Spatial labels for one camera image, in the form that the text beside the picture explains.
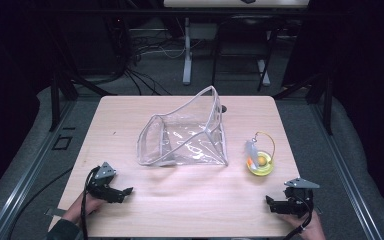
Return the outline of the white background desk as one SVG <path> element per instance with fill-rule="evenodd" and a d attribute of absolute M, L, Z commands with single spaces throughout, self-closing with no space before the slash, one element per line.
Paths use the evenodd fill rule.
<path fill-rule="evenodd" d="M 232 9 L 305 9 L 310 0 L 252 0 L 246 3 L 245 0 L 163 0 L 164 7 L 170 10 L 232 10 Z M 191 83 L 192 71 L 192 53 L 191 53 L 191 36 L 190 36 L 190 17 L 184 20 L 184 43 L 185 43 L 185 63 L 183 71 L 183 84 Z"/>

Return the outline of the black metal stand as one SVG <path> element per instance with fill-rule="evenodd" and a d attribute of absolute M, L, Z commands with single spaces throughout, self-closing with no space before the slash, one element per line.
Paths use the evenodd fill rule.
<path fill-rule="evenodd" d="M 61 121 L 60 94 L 63 94 L 69 101 L 76 101 L 79 97 L 79 94 L 74 87 L 75 83 L 86 87 L 101 97 L 113 96 L 113 93 L 94 85 L 78 74 L 68 70 L 55 70 L 50 85 L 52 110 L 50 132 L 54 131 Z"/>
<path fill-rule="evenodd" d="M 332 116 L 332 102 L 333 102 L 333 79 L 328 74 L 315 74 L 308 79 L 299 83 L 293 84 L 287 87 L 285 90 L 276 94 L 274 98 L 276 100 L 283 99 L 299 89 L 309 86 L 310 90 L 305 96 L 308 104 L 316 104 L 320 101 L 321 97 L 323 100 L 323 111 L 322 111 L 322 124 L 329 135 L 332 135 L 331 128 L 331 116 Z"/>

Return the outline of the black chair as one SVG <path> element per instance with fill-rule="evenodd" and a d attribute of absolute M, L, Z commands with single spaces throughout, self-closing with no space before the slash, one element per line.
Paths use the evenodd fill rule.
<path fill-rule="evenodd" d="M 273 48 L 286 21 L 279 16 L 234 15 L 217 25 L 212 49 L 211 84 L 218 76 L 257 74 L 264 86 Z"/>

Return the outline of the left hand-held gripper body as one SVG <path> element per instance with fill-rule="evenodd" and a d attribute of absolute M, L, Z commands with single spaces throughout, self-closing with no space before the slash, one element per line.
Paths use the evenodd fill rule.
<path fill-rule="evenodd" d="M 115 170 L 107 162 L 104 162 L 101 166 L 92 169 L 91 173 L 92 175 L 86 183 L 86 191 L 95 198 L 114 202 L 116 194 L 109 183 L 115 177 Z"/>

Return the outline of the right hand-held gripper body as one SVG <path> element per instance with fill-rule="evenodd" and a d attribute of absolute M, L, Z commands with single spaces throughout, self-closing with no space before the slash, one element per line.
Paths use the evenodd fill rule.
<path fill-rule="evenodd" d="M 284 183 L 284 194 L 287 199 L 287 213 L 301 218 L 306 213 L 311 213 L 314 208 L 313 190 L 320 185 L 303 178 L 295 178 Z"/>

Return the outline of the aluminium floor rail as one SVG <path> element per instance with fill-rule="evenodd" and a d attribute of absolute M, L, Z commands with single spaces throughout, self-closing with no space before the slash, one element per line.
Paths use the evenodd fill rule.
<path fill-rule="evenodd" d="M 356 182 L 345 162 L 334 135 L 330 135 L 323 124 L 322 112 L 317 105 L 310 104 L 310 110 L 317 120 L 317 126 L 327 142 L 330 152 L 333 155 L 333 162 L 339 175 L 341 184 L 350 200 L 355 215 L 366 235 L 367 240 L 384 240 L 374 219 L 369 211 L 366 201 L 363 199 Z"/>
<path fill-rule="evenodd" d="M 39 115 L 0 181 L 0 240 L 42 240 L 53 220 L 94 107 L 67 102 L 62 120 L 49 130 L 49 108 Z M 67 150 L 53 150 L 59 135 L 71 136 Z"/>

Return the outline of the clear plastic zipper bag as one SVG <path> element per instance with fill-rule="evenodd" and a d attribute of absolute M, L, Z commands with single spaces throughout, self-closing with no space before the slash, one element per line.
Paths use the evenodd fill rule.
<path fill-rule="evenodd" d="M 137 141 L 142 166 L 228 165 L 217 90 L 209 86 L 177 109 L 154 114 Z"/>

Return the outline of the black floor socket frame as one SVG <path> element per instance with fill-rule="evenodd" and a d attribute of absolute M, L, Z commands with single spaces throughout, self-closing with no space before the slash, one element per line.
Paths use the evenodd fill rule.
<path fill-rule="evenodd" d="M 72 141 L 71 136 L 59 135 L 55 143 L 52 146 L 53 150 L 67 150 Z"/>

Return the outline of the person's left hand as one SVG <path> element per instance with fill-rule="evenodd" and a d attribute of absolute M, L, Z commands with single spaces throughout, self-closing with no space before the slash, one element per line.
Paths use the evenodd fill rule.
<path fill-rule="evenodd" d="M 74 203 L 63 214 L 62 218 L 74 224 L 79 224 L 81 222 L 82 209 L 84 209 L 85 214 L 88 215 L 93 211 L 96 211 L 104 203 L 105 200 L 95 198 L 89 193 L 81 193 L 78 198 L 74 201 Z"/>

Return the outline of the person's right hand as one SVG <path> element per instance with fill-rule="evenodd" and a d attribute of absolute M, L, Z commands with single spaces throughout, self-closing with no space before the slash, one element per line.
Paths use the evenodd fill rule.
<path fill-rule="evenodd" d="M 279 214 L 278 217 L 288 222 L 293 228 L 297 228 L 304 224 L 307 215 L 302 218 L 298 218 L 295 215 Z M 312 219 L 310 223 L 302 230 L 301 233 L 299 233 L 299 236 L 303 240 L 326 240 L 320 217 L 316 211 L 312 212 Z"/>

